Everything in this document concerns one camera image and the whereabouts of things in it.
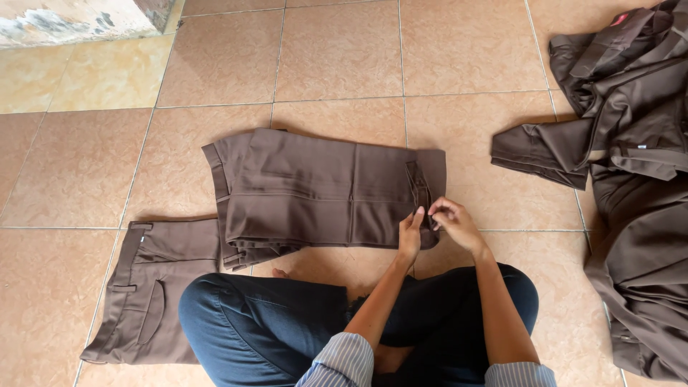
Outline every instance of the dark blue jeans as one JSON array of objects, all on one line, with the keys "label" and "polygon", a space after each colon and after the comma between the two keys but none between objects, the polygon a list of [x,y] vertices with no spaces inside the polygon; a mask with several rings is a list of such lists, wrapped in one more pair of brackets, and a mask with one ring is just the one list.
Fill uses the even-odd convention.
[{"label": "dark blue jeans", "polygon": [[[528,332],[538,299],[521,271],[499,265]],[[347,324],[346,288],[243,275],[203,275],[186,288],[180,321],[218,387],[293,386]],[[415,346],[396,374],[374,385],[481,386],[488,368],[475,268],[408,277],[380,341]]]}]

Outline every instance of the brown fabric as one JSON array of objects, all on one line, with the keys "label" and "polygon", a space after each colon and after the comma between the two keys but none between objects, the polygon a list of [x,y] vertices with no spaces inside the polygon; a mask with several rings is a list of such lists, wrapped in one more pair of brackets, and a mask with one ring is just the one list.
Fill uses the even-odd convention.
[{"label": "brown fabric", "polygon": [[[550,66],[581,117],[493,137],[492,163],[585,189],[609,236],[585,274],[612,319],[614,363],[688,383],[688,0],[559,35]],[[591,160],[592,151],[605,156]]]},{"label": "brown fabric", "polygon": [[103,322],[81,359],[198,364],[177,310],[191,281],[218,271],[218,232],[217,219],[129,223],[105,289]]},{"label": "brown fabric", "polygon": [[[203,148],[226,269],[311,247],[398,247],[398,223],[446,191],[441,150],[323,140],[258,128]],[[439,241],[430,217],[422,249]]]}]

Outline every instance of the striped sleeve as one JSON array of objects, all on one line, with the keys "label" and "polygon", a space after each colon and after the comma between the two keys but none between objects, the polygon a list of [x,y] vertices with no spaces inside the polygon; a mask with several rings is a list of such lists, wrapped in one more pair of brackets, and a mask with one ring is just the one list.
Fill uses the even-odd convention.
[{"label": "striped sleeve", "polygon": [[361,335],[338,333],[295,387],[370,387],[373,350]]},{"label": "striped sleeve", "polygon": [[493,364],[485,374],[485,387],[556,387],[555,373],[536,363]]}]

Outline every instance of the bare foot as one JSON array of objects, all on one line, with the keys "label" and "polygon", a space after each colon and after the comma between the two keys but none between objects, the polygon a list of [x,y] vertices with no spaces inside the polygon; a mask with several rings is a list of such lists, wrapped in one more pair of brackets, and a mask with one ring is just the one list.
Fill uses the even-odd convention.
[{"label": "bare foot", "polygon": [[284,270],[279,270],[279,269],[273,269],[272,270],[272,276],[274,278],[286,278],[286,279],[291,279],[291,277],[284,271]]},{"label": "bare foot", "polygon": [[392,346],[384,346],[378,344],[375,349],[375,365],[374,370],[377,374],[395,373],[401,364],[413,351],[412,346],[405,346],[396,348]]}]

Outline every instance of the person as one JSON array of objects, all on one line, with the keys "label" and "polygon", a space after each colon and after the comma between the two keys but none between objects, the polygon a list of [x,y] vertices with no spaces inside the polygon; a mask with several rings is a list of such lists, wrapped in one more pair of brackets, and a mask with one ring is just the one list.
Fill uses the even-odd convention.
[{"label": "person", "polygon": [[212,273],[180,300],[182,328],[218,387],[553,387],[530,340],[537,291],[497,263],[466,209],[439,198],[427,212],[475,266],[416,280],[419,207],[399,225],[399,250],[371,294],[348,308],[346,288]]}]

